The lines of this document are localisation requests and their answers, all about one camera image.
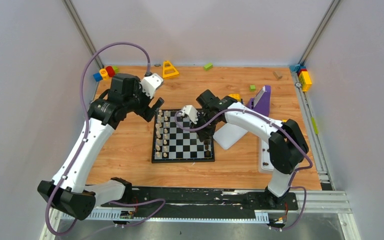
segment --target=purple stand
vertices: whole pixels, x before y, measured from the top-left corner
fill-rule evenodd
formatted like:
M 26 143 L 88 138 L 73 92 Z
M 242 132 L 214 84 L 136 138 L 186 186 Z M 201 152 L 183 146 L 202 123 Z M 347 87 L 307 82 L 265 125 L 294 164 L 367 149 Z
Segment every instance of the purple stand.
M 246 107 L 262 114 L 266 117 L 270 113 L 270 95 L 272 94 L 272 87 L 264 85 L 257 95 L 249 100 Z

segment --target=yellow triangular block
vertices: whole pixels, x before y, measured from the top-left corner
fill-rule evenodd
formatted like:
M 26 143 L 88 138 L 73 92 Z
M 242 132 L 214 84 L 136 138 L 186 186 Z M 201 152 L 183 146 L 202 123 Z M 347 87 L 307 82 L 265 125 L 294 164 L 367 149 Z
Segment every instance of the yellow triangular block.
M 162 64 L 162 78 L 171 79 L 179 76 L 179 71 L 170 61 L 164 61 Z

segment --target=chessboard border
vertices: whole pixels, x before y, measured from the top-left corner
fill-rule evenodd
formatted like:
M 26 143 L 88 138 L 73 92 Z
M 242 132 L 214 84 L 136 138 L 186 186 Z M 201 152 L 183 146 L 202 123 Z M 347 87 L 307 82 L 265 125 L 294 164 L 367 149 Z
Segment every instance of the chessboard border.
M 211 151 L 212 151 L 212 157 L 211 158 L 182 158 L 182 159 L 173 159 L 173 158 L 168 158 L 168 159 L 155 159 L 155 144 L 156 144 L 156 139 L 157 136 L 155 134 L 156 132 L 156 127 L 155 125 L 157 124 L 158 121 L 158 112 L 159 111 L 163 112 L 164 111 L 179 111 L 180 109 L 158 109 L 155 113 L 154 116 L 154 124 L 153 124 L 153 132 L 152 132 L 152 153 L 151 153 L 151 163 L 153 164 L 167 164 L 167 163 L 212 163 L 216 161 L 216 150 L 214 149 L 214 139 L 211 140 Z

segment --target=green cube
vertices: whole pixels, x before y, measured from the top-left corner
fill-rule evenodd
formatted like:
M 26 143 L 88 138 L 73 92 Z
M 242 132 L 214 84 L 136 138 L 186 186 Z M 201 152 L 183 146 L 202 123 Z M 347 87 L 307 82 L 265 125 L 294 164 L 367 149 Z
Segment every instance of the green cube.
M 208 71 L 208 70 L 210 70 L 210 69 L 212 69 L 212 68 L 213 68 L 213 64 L 212 64 L 211 62 L 207 63 L 207 64 L 204 66 L 204 70 L 205 70 L 205 71 Z
M 118 68 L 118 67 L 116 67 L 116 66 L 111 66 L 111 67 L 112 67 L 112 69 L 114 69 L 114 72 L 115 72 L 116 74 L 119 73 L 119 68 Z

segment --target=gray floor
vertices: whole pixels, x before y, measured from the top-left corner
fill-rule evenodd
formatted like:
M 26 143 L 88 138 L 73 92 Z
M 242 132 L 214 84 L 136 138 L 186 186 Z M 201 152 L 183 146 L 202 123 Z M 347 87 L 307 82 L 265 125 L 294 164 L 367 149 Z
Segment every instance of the gray floor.
M 296 214 L 288 214 L 289 224 Z M 59 231 L 66 229 L 69 221 L 60 224 Z M 81 240 L 98 229 L 114 225 L 111 221 L 79 221 L 63 240 Z M 305 213 L 301 221 L 284 232 L 269 230 L 264 224 L 254 223 L 189 223 L 189 222 L 145 222 L 134 227 L 112 227 L 93 235 L 88 240 L 344 240 L 340 221 L 334 213 Z

